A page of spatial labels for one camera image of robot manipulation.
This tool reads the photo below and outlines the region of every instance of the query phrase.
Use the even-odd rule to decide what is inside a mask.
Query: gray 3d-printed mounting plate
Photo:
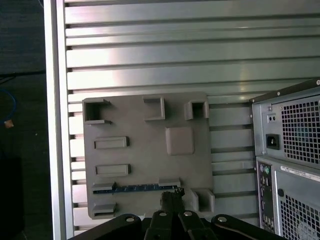
[[[202,92],[83,100],[89,216],[142,216],[176,187],[185,188],[187,209],[211,216],[208,118]]]

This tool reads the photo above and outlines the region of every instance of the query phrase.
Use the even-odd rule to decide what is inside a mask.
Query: black cable
[[[0,79],[3,80],[3,78],[12,78],[12,77],[29,76],[29,75],[40,75],[40,74],[45,74],[45,73],[46,73],[46,70],[4,73],[4,74],[0,74]]]
[[[0,79],[0,85],[5,84],[5,83],[7,83],[7,82],[9,82],[10,80],[13,80],[13,79],[15,79],[15,78],[16,78],[15,76],[13,76],[13,77],[3,77],[3,78]]]

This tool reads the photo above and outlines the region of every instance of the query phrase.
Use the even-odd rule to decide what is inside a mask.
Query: square bracket
[[[164,120],[165,114],[165,99],[163,97],[144,97],[144,120]]]
[[[103,98],[90,98],[83,101],[84,124],[111,124],[111,121],[103,119],[102,108],[110,105]]]
[[[209,104],[203,100],[191,100],[184,105],[184,119],[208,119],[209,118]]]

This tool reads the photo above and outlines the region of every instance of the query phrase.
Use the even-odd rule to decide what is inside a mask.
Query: aluminum slotted panel
[[[297,101],[283,107],[283,147],[290,159],[319,164],[319,101]]]
[[[288,240],[319,240],[320,212],[288,195],[281,201],[282,234]]]
[[[52,205],[59,205],[54,209],[55,215],[61,213],[60,219],[64,212],[66,226],[63,230],[53,225],[55,240],[98,224],[86,215],[86,197],[82,197],[86,176],[81,167],[85,156],[80,103],[85,98],[205,92],[211,109],[217,109],[213,112],[233,119],[224,122],[221,116],[210,115],[212,135],[220,138],[212,137],[212,162],[217,163],[213,174],[226,179],[224,185],[215,183],[216,208],[228,210],[224,200],[232,204],[239,198],[250,206],[256,204],[253,168],[241,164],[254,160],[250,112],[239,103],[320,76],[318,1],[297,5],[287,0],[49,2],[44,1],[46,42],[53,40],[53,44],[46,46],[47,56],[58,53],[59,59],[55,56],[55,62],[47,62],[48,81],[52,81],[48,102],[55,103],[48,111],[61,124],[50,122],[56,129],[50,132],[50,151],[57,153],[50,154],[55,168],[51,169]],[[219,54],[212,54],[213,49]],[[49,67],[58,71],[53,74]],[[238,108],[234,113],[229,109],[232,104]],[[245,120],[238,121],[238,116]],[[59,138],[62,144],[54,147]],[[232,161],[238,169],[230,170],[227,162]],[[58,184],[58,175],[63,185]],[[239,180],[245,183],[234,184]],[[241,218],[255,223],[258,210],[245,209]]]

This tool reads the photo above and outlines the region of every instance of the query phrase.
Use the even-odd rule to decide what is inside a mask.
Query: rectangular slot
[[[113,217],[113,213],[115,212],[116,204],[109,203],[105,205],[96,205],[94,206],[92,213],[95,217]]]
[[[144,97],[144,120],[164,120],[165,114],[165,99],[163,97]]]
[[[102,109],[110,105],[109,101],[103,98],[85,99],[83,101],[83,114],[85,124],[111,124],[111,121],[104,119]]]
[[[280,150],[280,138],[278,134],[266,134],[265,140],[267,149]]]
[[[110,217],[110,216],[113,216],[112,212],[96,212],[94,213],[94,216],[95,217]]]
[[[130,173],[129,164],[121,165],[100,165],[95,167],[95,174],[98,177],[111,178],[123,177]]]
[[[181,182],[179,178],[160,178],[158,182],[159,187],[168,187],[168,186],[177,186],[178,188],[181,187]]]
[[[116,187],[115,182],[108,182],[108,183],[98,183],[94,184],[92,190],[95,191],[110,191]]]
[[[185,120],[208,119],[209,104],[205,100],[191,100],[184,105]]]
[[[127,136],[106,137],[96,139],[94,141],[95,149],[115,149],[126,148],[129,146],[129,138]]]

